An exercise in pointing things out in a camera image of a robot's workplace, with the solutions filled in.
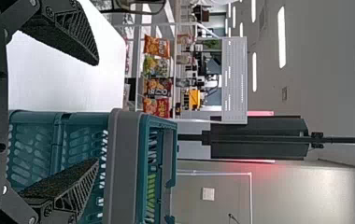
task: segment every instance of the teal shopping basket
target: teal shopping basket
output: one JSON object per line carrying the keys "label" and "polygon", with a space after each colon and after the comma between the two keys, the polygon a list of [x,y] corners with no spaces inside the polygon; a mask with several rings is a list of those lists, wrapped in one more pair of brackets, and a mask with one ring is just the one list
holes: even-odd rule
{"label": "teal shopping basket", "polygon": [[176,123],[119,109],[14,111],[9,123],[7,179],[16,191],[97,158],[98,176],[79,223],[175,223]]}

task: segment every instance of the orange snack bag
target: orange snack bag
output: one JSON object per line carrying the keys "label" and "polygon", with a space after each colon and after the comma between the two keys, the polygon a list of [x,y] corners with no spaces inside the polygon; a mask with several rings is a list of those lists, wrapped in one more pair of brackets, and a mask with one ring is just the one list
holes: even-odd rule
{"label": "orange snack bag", "polygon": [[171,57],[169,40],[145,35],[144,52],[169,59]]}

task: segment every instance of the red light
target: red light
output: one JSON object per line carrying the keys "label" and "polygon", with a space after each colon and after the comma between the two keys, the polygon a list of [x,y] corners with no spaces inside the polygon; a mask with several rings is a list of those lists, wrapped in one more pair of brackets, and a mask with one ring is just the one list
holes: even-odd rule
{"label": "red light", "polygon": [[232,160],[232,161],[252,162],[252,163],[268,163],[268,164],[276,163],[276,161],[273,161],[273,160]]}
{"label": "red light", "polygon": [[249,117],[272,117],[274,116],[274,111],[248,111]]}

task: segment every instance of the white ceiling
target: white ceiling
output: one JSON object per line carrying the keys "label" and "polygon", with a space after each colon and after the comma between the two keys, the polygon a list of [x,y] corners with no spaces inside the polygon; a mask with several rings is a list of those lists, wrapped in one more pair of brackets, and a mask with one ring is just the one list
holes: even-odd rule
{"label": "white ceiling", "polygon": [[[259,13],[264,0],[257,2]],[[249,93],[248,108],[299,114],[312,132],[355,136],[355,1],[269,0],[267,28],[261,35],[258,20],[250,19],[250,1],[234,6],[242,12],[238,20],[244,22],[249,50],[257,52],[258,91]],[[288,58],[279,69],[277,12],[282,6]],[[232,33],[239,35],[239,26]],[[287,102],[282,102],[284,87],[289,90]],[[355,165],[355,147],[327,146],[313,151],[312,157]]]}

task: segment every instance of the light switch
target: light switch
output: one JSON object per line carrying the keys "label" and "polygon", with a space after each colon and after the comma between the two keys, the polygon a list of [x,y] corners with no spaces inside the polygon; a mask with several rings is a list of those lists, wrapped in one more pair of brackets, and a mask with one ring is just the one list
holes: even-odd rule
{"label": "light switch", "polygon": [[203,188],[203,197],[204,201],[215,201],[215,189]]}

